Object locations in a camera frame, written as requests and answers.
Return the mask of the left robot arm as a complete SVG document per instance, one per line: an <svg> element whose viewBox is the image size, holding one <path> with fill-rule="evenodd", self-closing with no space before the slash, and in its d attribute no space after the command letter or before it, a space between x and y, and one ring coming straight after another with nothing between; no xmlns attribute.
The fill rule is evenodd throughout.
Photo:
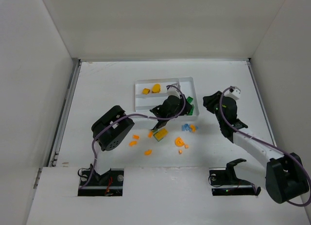
<svg viewBox="0 0 311 225"><path fill-rule="evenodd" d="M126 135L134 126L132 117L141 117L156 120L156 125L151 129L152 133L156 133L163 128L169 120L178 116L188 115L192 110L192 105L187 101L184 95L179 97L170 95L163 102L150 110L153 117L143 114L129 114L119 105L113 106L103 116L101 116L91 127L93 133L92 151L94 153L94 161L91 166L91 172L95 172L97 164L98 152L95 150L95 143L98 143L101 150L112 151L123 141Z"/></svg>

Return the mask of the yellow long duplo brick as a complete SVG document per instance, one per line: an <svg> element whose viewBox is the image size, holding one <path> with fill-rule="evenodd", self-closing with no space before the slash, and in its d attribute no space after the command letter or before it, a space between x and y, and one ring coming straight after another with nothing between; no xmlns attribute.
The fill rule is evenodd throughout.
<svg viewBox="0 0 311 225"><path fill-rule="evenodd" d="M157 132L154 133L154 138L160 142L162 139L164 139L168 135L168 131L163 128L158 130Z"/></svg>

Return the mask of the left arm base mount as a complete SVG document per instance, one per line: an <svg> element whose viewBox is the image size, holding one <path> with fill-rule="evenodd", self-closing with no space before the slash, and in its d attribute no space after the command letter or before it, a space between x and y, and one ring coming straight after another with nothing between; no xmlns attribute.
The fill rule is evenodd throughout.
<svg viewBox="0 0 311 225"><path fill-rule="evenodd" d="M123 194L124 169L110 169L103 174L93 172L93 165L81 168L77 174L80 177L78 196L82 197L119 197Z"/></svg>

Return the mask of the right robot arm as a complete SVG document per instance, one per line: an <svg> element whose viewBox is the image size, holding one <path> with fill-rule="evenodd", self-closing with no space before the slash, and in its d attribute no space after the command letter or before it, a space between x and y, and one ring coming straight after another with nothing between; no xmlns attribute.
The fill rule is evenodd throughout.
<svg viewBox="0 0 311 225"><path fill-rule="evenodd" d="M300 157L255 137L248 126L238 119L236 101L240 95L237 87L229 87L223 92L203 97L203 106L216 116L222 135L264 167L264 188L273 201L289 203L291 199L309 192L311 178Z"/></svg>

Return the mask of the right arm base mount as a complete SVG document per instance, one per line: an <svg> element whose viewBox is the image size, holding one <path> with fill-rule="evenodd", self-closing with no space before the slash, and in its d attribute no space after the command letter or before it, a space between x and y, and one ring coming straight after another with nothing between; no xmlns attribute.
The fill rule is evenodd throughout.
<svg viewBox="0 0 311 225"><path fill-rule="evenodd" d="M259 196L260 186L236 176L235 167L244 162L246 159L238 158L228 162L224 168L209 168L212 196Z"/></svg>

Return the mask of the orange elbow piece left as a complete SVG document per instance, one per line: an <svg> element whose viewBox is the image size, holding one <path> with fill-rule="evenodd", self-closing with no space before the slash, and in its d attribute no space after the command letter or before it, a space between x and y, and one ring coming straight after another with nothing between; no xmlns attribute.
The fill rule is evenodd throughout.
<svg viewBox="0 0 311 225"><path fill-rule="evenodd" d="M135 140L134 140L134 141L131 141L131 142L129 143L129 146L131 146L131 147L132 147L132 146L135 146L135 145L137 145L137 143L138 143L138 142L135 141Z"/></svg>

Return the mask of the yellow curved duplo brick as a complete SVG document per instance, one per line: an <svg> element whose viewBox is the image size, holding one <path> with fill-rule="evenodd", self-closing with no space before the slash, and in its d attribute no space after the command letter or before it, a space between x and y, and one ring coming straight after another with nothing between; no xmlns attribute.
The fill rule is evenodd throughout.
<svg viewBox="0 0 311 225"><path fill-rule="evenodd" d="M161 85L160 84L154 84L152 88L152 93L160 93L161 92Z"/></svg>

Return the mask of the green duplo plate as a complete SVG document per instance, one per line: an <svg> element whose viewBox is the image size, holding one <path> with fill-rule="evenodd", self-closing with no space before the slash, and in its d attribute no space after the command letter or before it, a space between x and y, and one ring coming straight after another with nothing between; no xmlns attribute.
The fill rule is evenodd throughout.
<svg viewBox="0 0 311 225"><path fill-rule="evenodd" d="M192 97L187 97L187 102L189 103L189 104L192 104L193 103L193 100L194 100L194 98L192 98Z"/></svg>
<svg viewBox="0 0 311 225"><path fill-rule="evenodd" d="M191 109L189 111L189 113L187 114L188 116L192 116L193 115L193 112L194 112L194 105L192 104L191 105Z"/></svg>

